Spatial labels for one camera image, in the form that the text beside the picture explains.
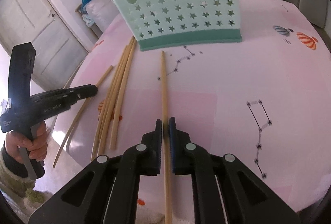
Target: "black cuff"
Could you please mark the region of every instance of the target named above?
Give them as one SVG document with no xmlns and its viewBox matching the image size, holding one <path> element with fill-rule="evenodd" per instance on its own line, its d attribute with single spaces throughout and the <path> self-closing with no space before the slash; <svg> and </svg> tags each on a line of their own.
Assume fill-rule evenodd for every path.
<svg viewBox="0 0 331 224">
<path fill-rule="evenodd" d="M 14 174 L 19 177 L 27 178 L 28 172 L 24 164 L 17 162 L 12 156 L 10 156 L 6 150 L 5 143 L 2 147 L 2 157 L 5 163 L 5 166 Z"/>
</svg>

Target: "white door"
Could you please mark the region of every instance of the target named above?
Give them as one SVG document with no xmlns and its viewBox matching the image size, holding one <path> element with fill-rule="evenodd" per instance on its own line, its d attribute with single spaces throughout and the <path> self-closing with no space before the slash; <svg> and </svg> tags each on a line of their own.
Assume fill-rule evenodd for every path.
<svg viewBox="0 0 331 224">
<path fill-rule="evenodd" d="M 62 88 L 87 55 L 48 0 L 0 0 L 0 40 L 7 51 L 32 42 L 34 79 L 45 90 Z"/>
</svg>

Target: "mint green basket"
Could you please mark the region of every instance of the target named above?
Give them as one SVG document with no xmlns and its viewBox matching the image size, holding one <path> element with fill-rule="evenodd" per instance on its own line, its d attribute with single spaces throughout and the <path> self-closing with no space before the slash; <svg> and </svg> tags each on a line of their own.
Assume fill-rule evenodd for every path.
<svg viewBox="0 0 331 224">
<path fill-rule="evenodd" d="M 114 0 L 140 50 L 241 42 L 239 0 Z"/>
</svg>

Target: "device handle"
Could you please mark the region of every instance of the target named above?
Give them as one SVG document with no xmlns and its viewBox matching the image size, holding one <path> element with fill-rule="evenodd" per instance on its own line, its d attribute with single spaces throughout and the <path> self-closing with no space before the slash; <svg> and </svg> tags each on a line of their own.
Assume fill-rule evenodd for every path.
<svg viewBox="0 0 331 224">
<path fill-rule="evenodd" d="M 17 132 L 23 134 L 31 141 L 33 141 L 37 138 L 37 129 L 39 128 L 39 126 L 40 123 L 37 123 L 32 127 L 20 128 L 19 130 L 17 130 Z M 25 147 L 21 147 L 19 149 L 19 152 L 22 156 L 23 163 L 28 172 L 29 179 L 36 180 L 38 178 L 41 178 L 45 174 L 44 161 L 37 162 L 35 159 L 29 159 L 30 152 Z"/>
</svg>

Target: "wooden stick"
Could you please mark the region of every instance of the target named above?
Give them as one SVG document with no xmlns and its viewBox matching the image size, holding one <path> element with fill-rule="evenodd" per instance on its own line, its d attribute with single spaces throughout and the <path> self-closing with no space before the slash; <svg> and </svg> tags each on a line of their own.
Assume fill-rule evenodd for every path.
<svg viewBox="0 0 331 224">
<path fill-rule="evenodd" d="M 110 125 L 110 121 L 111 121 L 111 115 L 114 110 L 114 106 L 115 106 L 117 95 L 118 95 L 118 92 L 120 89 L 120 84 L 122 82 L 125 66 L 126 66 L 128 58 L 129 58 L 129 50 L 131 50 L 131 47 L 132 47 L 132 42 L 130 42 L 129 48 L 127 49 L 126 58 L 123 62 L 123 65 L 121 66 L 119 77 L 115 83 L 114 91 L 113 91 L 110 101 L 108 103 L 108 110 L 107 110 L 107 114 L 105 117 L 105 124 L 102 129 L 99 148 L 98 148 L 98 156 L 104 154 L 104 151 L 105 151 L 105 145 L 106 145 L 107 134 L 108 134 L 109 125 Z"/>
<path fill-rule="evenodd" d="M 163 157 L 164 157 L 164 198 L 165 198 L 165 224 L 172 224 L 171 200 L 171 158 L 168 133 L 168 97 L 167 97 L 167 69 L 166 56 L 161 52 L 161 84 L 162 84 L 162 123 L 163 123 Z"/>
<path fill-rule="evenodd" d="M 109 75 L 109 73 L 112 71 L 112 69 L 113 69 L 113 66 L 112 65 L 109 66 L 109 68 L 107 69 L 107 71 L 99 79 L 98 83 L 95 84 L 97 87 L 99 87 L 104 82 L 105 78 Z M 90 99 L 91 98 L 85 99 L 82 107 L 79 109 L 77 115 L 73 119 L 72 124 L 70 125 L 70 127 L 69 127 L 69 129 L 68 129 L 68 131 L 67 131 L 67 133 L 66 133 L 66 135 L 65 135 L 65 137 L 63 139 L 63 141 L 62 141 L 62 144 L 60 145 L 60 148 L 59 148 L 59 150 L 58 150 L 58 152 L 56 154 L 56 157 L 55 157 L 54 162 L 53 162 L 53 168 L 55 168 L 55 166 L 56 166 L 56 164 L 57 164 L 57 162 L 59 160 L 60 154 L 61 154 L 61 152 L 62 152 L 62 150 L 64 148 L 65 143 L 67 142 L 67 140 L 68 140 L 68 138 L 69 138 L 69 136 L 70 136 L 70 134 L 71 134 L 74 126 L 76 125 L 77 121 L 80 119 L 80 116 L 82 115 L 85 107 L 87 107 L 88 103 L 90 102 Z"/>
<path fill-rule="evenodd" d="M 121 112 L 121 108 L 122 108 L 127 79 L 129 77 L 133 54 L 134 54 L 134 51 L 136 48 L 136 43 L 137 43 L 137 41 L 134 40 L 131 51 L 130 51 L 129 59 L 126 63 L 125 71 L 123 74 L 123 79 L 122 79 L 121 86 L 120 86 L 120 92 L 119 92 L 117 102 L 116 102 L 116 107 L 115 107 L 115 112 L 114 112 L 114 121 L 113 121 L 113 126 L 112 126 L 112 133 L 110 135 L 110 147 L 109 148 L 111 150 L 116 149 L 117 131 L 118 131 L 118 127 L 119 127 L 120 112 Z"/>
<path fill-rule="evenodd" d="M 127 49 L 128 49 L 128 46 L 125 46 L 125 48 L 123 50 L 123 53 L 122 53 L 122 56 L 120 58 L 120 61 L 117 64 L 116 72 L 115 72 L 115 74 L 113 76 L 113 79 L 112 79 L 112 81 L 110 83 L 110 86 L 109 86 L 109 88 L 107 90 L 107 93 L 106 93 L 104 104 L 102 106 L 102 109 L 101 109 L 101 112 L 100 112 L 100 116 L 99 116 L 97 130 L 96 130 L 95 136 L 94 136 L 93 147 L 92 147 L 92 154 L 91 154 L 91 161 L 93 161 L 96 158 L 96 155 L 97 155 L 98 146 L 99 146 L 99 138 L 100 138 L 100 130 L 101 130 L 102 125 L 103 125 L 103 122 L 104 122 L 104 114 L 105 114 L 105 111 L 106 111 L 107 102 L 108 102 L 108 99 L 109 99 L 109 96 L 110 96 L 112 85 L 114 84 L 114 81 L 116 81 L 116 79 L 118 77 L 119 70 L 120 70 L 120 67 L 121 67 L 121 65 L 123 63 L 123 60 L 125 58 L 125 54 L 127 52 Z"/>
</svg>

